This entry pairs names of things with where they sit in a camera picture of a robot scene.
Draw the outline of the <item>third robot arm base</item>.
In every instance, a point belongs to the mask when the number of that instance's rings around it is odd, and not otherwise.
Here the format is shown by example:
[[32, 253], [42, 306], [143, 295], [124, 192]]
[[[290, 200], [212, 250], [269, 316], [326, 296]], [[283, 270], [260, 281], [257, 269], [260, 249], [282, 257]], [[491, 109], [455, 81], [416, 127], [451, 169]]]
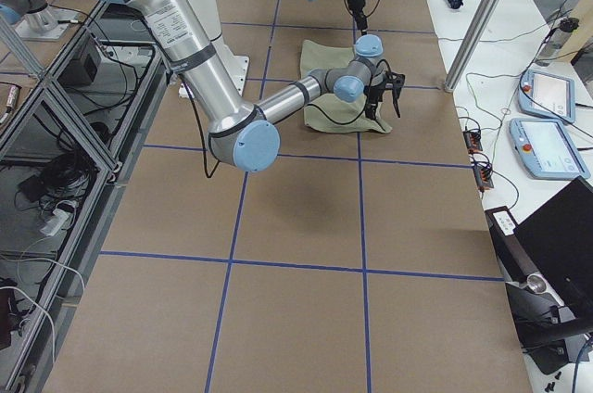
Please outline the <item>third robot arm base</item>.
[[29, 41], [57, 41], [78, 22], [76, 10], [55, 9], [46, 0], [1, 0], [1, 15]]

